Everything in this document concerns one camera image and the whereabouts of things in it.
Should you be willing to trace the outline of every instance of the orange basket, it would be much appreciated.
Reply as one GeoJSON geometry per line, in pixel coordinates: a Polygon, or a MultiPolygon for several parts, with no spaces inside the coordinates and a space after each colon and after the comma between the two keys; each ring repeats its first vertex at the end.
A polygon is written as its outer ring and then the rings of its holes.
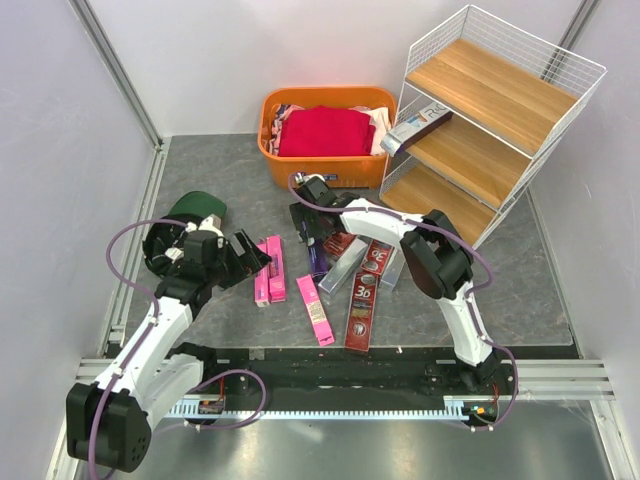
{"type": "Polygon", "coordinates": [[[363,106],[388,107],[389,120],[396,116],[396,101],[386,90],[377,87],[296,87],[271,93],[262,105],[258,146],[267,159],[276,184],[287,188],[291,173],[320,173],[331,187],[377,188],[384,177],[387,155],[363,157],[278,157],[269,153],[271,126],[280,104],[312,108],[319,105],[334,108],[363,106]]]}

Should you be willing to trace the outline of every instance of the red towel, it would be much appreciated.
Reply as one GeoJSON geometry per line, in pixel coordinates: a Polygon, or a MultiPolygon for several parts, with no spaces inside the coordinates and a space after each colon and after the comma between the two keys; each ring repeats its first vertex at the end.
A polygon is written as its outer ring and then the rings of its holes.
{"type": "Polygon", "coordinates": [[[282,124],[281,157],[340,157],[371,153],[375,125],[355,110],[315,107],[292,112],[282,124]]]}

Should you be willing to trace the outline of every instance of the pink box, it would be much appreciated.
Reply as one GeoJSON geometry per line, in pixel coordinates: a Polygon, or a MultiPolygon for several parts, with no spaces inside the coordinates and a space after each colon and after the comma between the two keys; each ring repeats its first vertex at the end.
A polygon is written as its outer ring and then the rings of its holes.
{"type": "Polygon", "coordinates": [[[267,237],[267,254],[273,259],[269,264],[269,300],[284,302],[287,299],[287,287],[284,281],[282,241],[279,235],[267,237]]]}
{"type": "Polygon", "coordinates": [[[320,303],[320,297],[318,297],[318,291],[316,290],[315,283],[313,283],[313,278],[311,278],[311,275],[307,275],[296,279],[296,281],[302,294],[302,300],[307,307],[307,313],[311,319],[311,326],[318,339],[318,344],[321,347],[331,345],[335,342],[335,339],[333,338],[333,332],[331,331],[329,320],[327,320],[327,315],[324,313],[322,303],[320,303]]]}
{"type": "MultiPolygon", "coordinates": [[[[267,253],[267,244],[259,243],[258,248],[267,253]]],[[[269,266],[267,265],[262,270],[258,272],[254,280],[255,285],[255,295],[254,298],[256,300],[256,305],[259,307],[266,307],[269,305],[269,266]]]]}

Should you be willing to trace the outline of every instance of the shelf board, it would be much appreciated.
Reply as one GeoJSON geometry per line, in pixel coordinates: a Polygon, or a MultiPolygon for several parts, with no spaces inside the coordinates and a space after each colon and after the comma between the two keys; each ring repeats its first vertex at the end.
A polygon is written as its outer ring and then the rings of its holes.
{"type": "Polygon", "coordinates": [[[458,115],[407,151],[494,208],[502,205],[530,162],[458,115]]]}
{"type": "Polygon", "coordinates": [[[530,156],[577,101],[463,39],[431,57],[406,80],[530,156]]]}
{"type": "Polygon", "coordinates": [[[380,199],[395,210],[427,215],[431,210],[447,214],[467,243],[473,245],[487,228],[494,212],[433,170],[417,164],[380,199]]]}

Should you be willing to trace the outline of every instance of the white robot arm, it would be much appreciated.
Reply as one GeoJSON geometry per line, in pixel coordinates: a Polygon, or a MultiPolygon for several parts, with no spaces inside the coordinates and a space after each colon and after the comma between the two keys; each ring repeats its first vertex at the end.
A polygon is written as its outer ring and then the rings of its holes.
{"type": "Polygon", "coordinates": [[[96,463],[124,472],[135,470],[158,422],[202,381],[206,365],[194,355],[174,354],[163,365],[172,345],[211,299],[213,287],[229,288],[271,261],[243,231],[231,243],[211,227],[209,219],[187,232],[180,252],[173,252],[177,260],[155,292],[158,317],[150,308],[133,338],[95,382],[77,383],[69,391],[70,456],[88,459],[94,417],[103,395],[108,395],[98,423],[96,463]],[[138,342],[143,335],[144,341],[138,342]]]}
{"type": "MultiPolygon", "coordinates": [[[[332,209],[322,212],[301,203],[291,205],[301,238],[343,231],[400,249],[418,288],[440,306],[453,337],[455,354],[474,378],[471,382],[480,384],[493,375],[499,361],[486,343],[488,336],[475,299],[468,295],[473,286],[472,258],[444,236],[406,222],[411,219],[430,223],[457,235],[446,215],[438,211],[426,216],[388,209],[385,210],[392,215],[373,211],[372,207],[378,210],[381,207],[349,194],[337,197],[318,176],[303,179],[295,193],[312,206],[332,209]],[[335,213],[335,208],[344,207],[360,210],[335,213]]],[[[233,286],[271,261],[244,232],[235,234],[238,251],[207,220],[197,230],[187,231],[183,249],[172,252],[176,261],[156,291],[160,304],[158,318],[150,308],[134,336],[96,381],[91,385],[76,384],[70,390],[66,402],[70,456],[87,459],[89,431],[98,402],[109,391],[115,376],[117,380],[110,389],[99,423],[96,463],[125,472],[135,470],[158,422],[202,381],[205,365],[196,356],[175,354],[163,364],[172,345],[209,301],[214,286],[222,289],[233,286]],[[143,335],[146,335],[144,342],[134,351],[143,335]]]]}
{"type": "Polygon", "coordinates": [[[473,294],[467,294],[473,287],[472,257],[444,236],[406,222],[428,222],[458,236],[445,214],[439,211],[425,216],[404,214],[379,207],[352,194],[338,197],[319,175],[298,177],[297,180],[296,195],[320,207],[320,210],[315,210],[302,203],[290,206],[293,222],[303,240],[307,240],[304,238],[306,235],[323,237],[334,231],[343,231],[374,238],[400,249],[418,288],[435,299],[442,310],[458,359],[474,370],[478,381],[493,373],[497,358],[486,343],[489,337],[475,298],[473,294]],[[336,208],[345,211],[333,213],[336,208]],[[471,310],[475,313],[482,335],[474,324],[471,310]]]}

